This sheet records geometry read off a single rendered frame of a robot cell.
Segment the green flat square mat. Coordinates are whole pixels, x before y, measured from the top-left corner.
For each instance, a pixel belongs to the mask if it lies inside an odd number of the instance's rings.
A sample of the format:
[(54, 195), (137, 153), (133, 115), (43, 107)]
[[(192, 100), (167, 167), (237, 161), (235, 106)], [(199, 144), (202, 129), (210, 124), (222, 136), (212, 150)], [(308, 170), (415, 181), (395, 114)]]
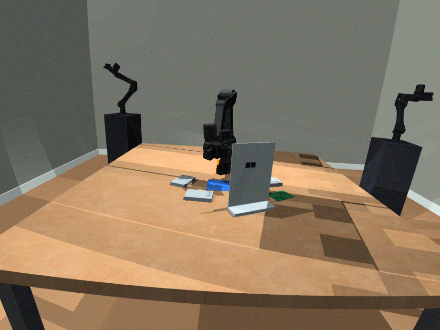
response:
[(279, 191), (279, 192), (275, 192), (275, 193), (270, 193), (269, 197), (271, 197), (272, 199), (275, 199), (277, 201), (281, 201), (281, 200), (288, 199), (288, 198), (291, 198), (294, 196), (289, 194), (288, 192)]

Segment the blue square patch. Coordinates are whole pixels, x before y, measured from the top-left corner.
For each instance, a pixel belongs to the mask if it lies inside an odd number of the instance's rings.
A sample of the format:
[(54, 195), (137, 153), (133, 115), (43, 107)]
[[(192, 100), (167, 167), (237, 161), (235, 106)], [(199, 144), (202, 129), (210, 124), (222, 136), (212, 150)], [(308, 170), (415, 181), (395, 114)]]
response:
[(229, 191), (230, 181), (208, 179), (206, 190)]

